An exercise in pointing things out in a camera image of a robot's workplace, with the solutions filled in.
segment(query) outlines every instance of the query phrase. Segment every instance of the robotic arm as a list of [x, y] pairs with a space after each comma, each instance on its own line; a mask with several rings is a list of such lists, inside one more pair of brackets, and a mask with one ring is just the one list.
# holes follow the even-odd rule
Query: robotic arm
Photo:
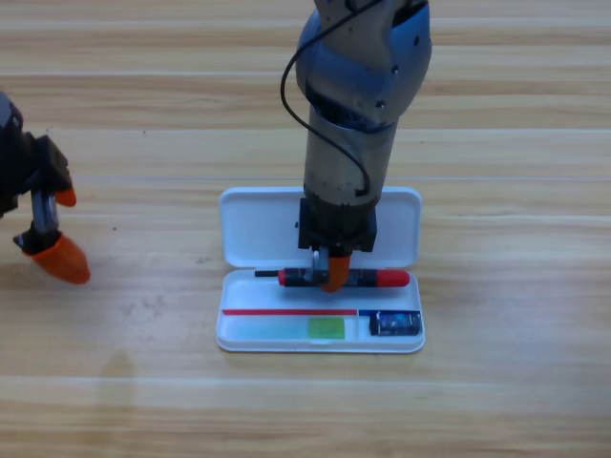
[[[424, 81], [432, 43], [426, 0], [314, 1], [281, 93], [309, 130], [299, 247], [313, 250], [313, 269], [327, 272], [323, 288], [334, 292], [352, 253], [373, 250], [397, 122]], [[284, 97], [295, 63], [309, 123]]]
[[19, 195], [32, 195], [30, 229], [14, 242], [49, 274], [81, 284], [90, 272], [83, 252], [59, 231], [56, 202], [76, 205], [68, 160], [44, 135], [35, 138], [23, 131], [23, 116], [0, 93], [0, 218], [15, 210]]

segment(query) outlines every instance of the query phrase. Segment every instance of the wooden table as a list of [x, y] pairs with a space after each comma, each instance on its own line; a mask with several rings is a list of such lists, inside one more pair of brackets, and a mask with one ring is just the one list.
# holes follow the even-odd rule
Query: wooden table
[[0, 457], [611, 456], [608, 0], [433, 1], [389, 172], [425, 201], [421, 352], [217, 348], [218, 197], [302, 182], [278, 84], [312, 6], [0, 1], [0, 88], [71, 160], [93, 270], [18, 253], [26, 201], [0, 221]]

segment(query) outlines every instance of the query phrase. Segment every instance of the green eraser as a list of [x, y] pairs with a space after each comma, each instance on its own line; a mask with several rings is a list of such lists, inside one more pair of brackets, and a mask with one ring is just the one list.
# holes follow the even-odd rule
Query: green eraser
[[310, 339], [344, 339], [344, 319], [310, 318], [307, 323], [307, 336]]

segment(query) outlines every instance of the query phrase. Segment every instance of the red marker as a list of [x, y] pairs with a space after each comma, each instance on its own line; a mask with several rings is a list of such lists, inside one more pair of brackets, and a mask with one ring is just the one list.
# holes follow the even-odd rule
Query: red marker
[[[278, 277], [278, 283], [286, 287], [321, 286], [323, 281], [306, 280], [309, 269], [283, 269], [257, 271], [255, 277]], [[402, 288], [410, 284], [410, 274], [405, 270], [350, 269], [344, 287]]]

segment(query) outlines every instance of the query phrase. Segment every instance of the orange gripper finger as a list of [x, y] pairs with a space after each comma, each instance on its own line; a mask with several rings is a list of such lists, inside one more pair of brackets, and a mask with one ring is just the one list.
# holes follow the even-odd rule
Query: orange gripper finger
[[350, 256], [343, 258], [328, 259], [328, 282], [324, 284], [323, 290], [327, 293], [335, 293], [342, 289], [348, 281], [350, 273]]
[[74, 188], [70, 188], [66, 191], [57, 191], [55, 193], [55, 200], [64, 207], [74, 207], [76, 205], [76, 193]]
[[84, 284], [91, 277], [85, 253], [64, 235], [32, 259], [50, 275], [69, 283]]

